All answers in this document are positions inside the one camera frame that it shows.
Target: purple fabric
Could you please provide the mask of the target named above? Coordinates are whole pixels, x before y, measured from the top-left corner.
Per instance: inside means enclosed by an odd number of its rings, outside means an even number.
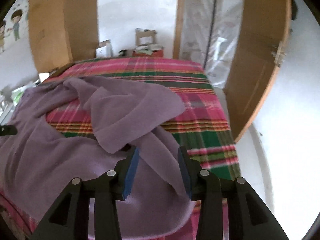
[[[75,98],[90,113],[97,141],[65,138],[46,122],[48,111]],[[10,122],[18,134],[0,139],[4,191],[41,220],[72,178],[94,179],[113,169],[126,156],[120,149],[130,143],[139,148],[140,161],[131,195],[117,202],[122,237],[171,234],[187,222],[194,205],[183,186],[179,145],[159,125],[183,111],[177,94],[143,82],[91,76],[28,89]]]

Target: cartoon boy sticker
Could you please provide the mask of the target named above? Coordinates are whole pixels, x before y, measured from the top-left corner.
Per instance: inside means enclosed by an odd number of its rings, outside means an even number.
[[[4,52],[4,31],[5,31],[6,21],[0,23],[0,54]]]
[[[19,21],[21,20],[21,16],[23,14],[23,11],[21,9],[16,10],[12,15],[11,15],[11,21],[13,22],[13,27],[8,29],[7,31],[13,30],[13,35],[14,35],[14,40],[17,41],[20,39],[19,35]]]

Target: silver screw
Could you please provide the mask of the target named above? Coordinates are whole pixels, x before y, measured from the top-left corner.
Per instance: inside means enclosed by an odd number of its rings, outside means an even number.
[[[108,171],[107,172],[107,175],[109,176],[109,177],[113,177],[113,176],[115,176],[117,173],[116,173],[116,171],[114,171],[114,170],[111,170],[111,171]]]
[[[80,183],[80,179],[79,178],[74,178],[71,182],[73,185],[78,185]]]
[[[238,182],[239,184],[244,184],[244,183],[245,183],[245,179],[242,178],[242,177],[239,177],[239,178],[237,178],[237,182]]]
[[[201,170],[201,171],[200,171],[200,175],[202,175],[202,176],[208,176],[208,175],[209,175],[209,171],[207,171],[207,170]]]

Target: plaid tablecloth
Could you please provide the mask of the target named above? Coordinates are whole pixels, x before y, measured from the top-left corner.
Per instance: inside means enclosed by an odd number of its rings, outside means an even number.
[[[172,133],[177,142],[188,149],[191,157],[201,162],[204,169],[209,169],[224,179],[234,179],[240,176],[230,126],[218,97],[199,64],[151,57],[95,59],[78,63],[59,77],[49,78],[46,82],[89,75],[157,83],[177,93],[186,110],[175,119],[162,124],[162,127]],[[48,113],[46,120],[66,137],[86,136],[95,139],[90,115],[80,108],[78,100]],[[8,201],[1,197],[0,203],[10,211],[13,220],[26,233],[36,228],[36,221],[24,212],[9,205]],[[200,203],[197,203],[190,220],[186,226],[175,233],[175,236],[184,234],[184,231],[190,231],[192,227],[192,234],[195,238],[199,211]],[[227,212],[224,212],[224,217],[226,226]],[[161,239],[175,239],[175,236]]]

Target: brown door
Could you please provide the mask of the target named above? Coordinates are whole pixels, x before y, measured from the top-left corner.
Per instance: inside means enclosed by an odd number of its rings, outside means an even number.
[[[281,64],[291,0],[244,0],[238,45],[224,89],[235,142],[251,125]]]

